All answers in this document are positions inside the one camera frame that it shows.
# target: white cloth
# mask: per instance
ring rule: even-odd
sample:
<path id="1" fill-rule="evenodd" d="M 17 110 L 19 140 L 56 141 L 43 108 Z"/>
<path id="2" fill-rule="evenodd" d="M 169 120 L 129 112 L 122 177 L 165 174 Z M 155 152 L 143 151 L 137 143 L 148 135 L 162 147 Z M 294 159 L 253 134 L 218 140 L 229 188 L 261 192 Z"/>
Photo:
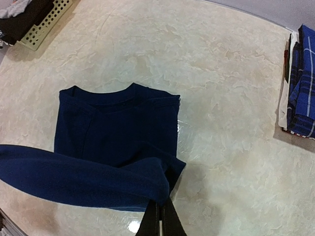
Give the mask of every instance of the white cloth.
<path id="1" fill-rule="evenodd" d="M 6 9 L 0 9 L 0 19 L 15 17 L 25 11 L 25 8 L 32 0 L 16 0 Z"/>
<path id="2" fill-rule="evenodd" d="M 283 78 L 283 89 L 279 104 L 279 120 L 278 125 L 282 128 L 287 128 L 287 120 L 286 120 L 286 113 L 287 113 L 287 102 L 289 99 L 289 85 L 290 85 L 290 77 L 291 77 L 291 68 L 292 68 L 292 54 L 293 54 L 293 47 L 296 42 L 298 42 L 299 35 L 296 32 L 293 32 L 291 35 L 291 44 L 290 44 L 290 58 L 289 58 L 289 77 L 288 82 Z"/>

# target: beige plastic basket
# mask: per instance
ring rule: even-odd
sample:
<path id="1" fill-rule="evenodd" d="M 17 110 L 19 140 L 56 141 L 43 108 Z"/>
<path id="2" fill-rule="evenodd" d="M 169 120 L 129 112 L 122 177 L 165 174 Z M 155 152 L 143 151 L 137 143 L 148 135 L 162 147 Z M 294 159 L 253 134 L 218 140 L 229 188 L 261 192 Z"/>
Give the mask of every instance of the beige plastic basket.
<path id="1" fill-rule="evenodd" d="M 19 41 L 22 45 L 36 51 L 56 22 L 70 8 L 72 0 L 55 0 L 54 5 L 40 25 L 34 25 Z"/>

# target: beige marble surface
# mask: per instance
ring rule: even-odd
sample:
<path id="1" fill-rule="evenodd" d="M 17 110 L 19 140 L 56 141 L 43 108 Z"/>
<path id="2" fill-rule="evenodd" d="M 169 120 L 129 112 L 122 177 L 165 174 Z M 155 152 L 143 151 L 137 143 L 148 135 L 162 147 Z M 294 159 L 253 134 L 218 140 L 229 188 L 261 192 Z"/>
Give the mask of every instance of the beige marble surface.
<path id="1" fill-rule="evenodd" d="M 181 94 L 174 205 L 189 236 L 310 236 L 315 142 L 276 127 L 289 32 L 195 0 L 75 0 L 37 52 L 0 66 L 0 143 L 53 150 L 58 92 L 131 82 Z M 0 181 L 29 236 L 132 236 L 141 213 L 30 196 Z"/>

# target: gray cloth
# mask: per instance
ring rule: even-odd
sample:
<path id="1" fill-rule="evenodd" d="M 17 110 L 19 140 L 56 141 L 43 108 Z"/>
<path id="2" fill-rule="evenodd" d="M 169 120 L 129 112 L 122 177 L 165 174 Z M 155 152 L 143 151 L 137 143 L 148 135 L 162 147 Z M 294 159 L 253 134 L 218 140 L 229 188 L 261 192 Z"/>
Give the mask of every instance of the gray cloth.
<path id="1" fill-rule="evenodd" d="M 6 9 L 0 9 L 0 19 L 15 17 L 25 11 L 25 8 L 32 0 L 16 0 Z"/>

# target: white wall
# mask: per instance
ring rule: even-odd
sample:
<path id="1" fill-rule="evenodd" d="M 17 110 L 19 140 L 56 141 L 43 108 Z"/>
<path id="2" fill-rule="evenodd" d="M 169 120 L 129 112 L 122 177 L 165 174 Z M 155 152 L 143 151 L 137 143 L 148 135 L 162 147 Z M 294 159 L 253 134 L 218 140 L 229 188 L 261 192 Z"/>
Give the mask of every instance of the white wall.
<path id="1" fill-rule="evenodd" d="M 209 0 L 231 6 L 297 31 L 301 24 L 315 29 L 315 0 Z"/>

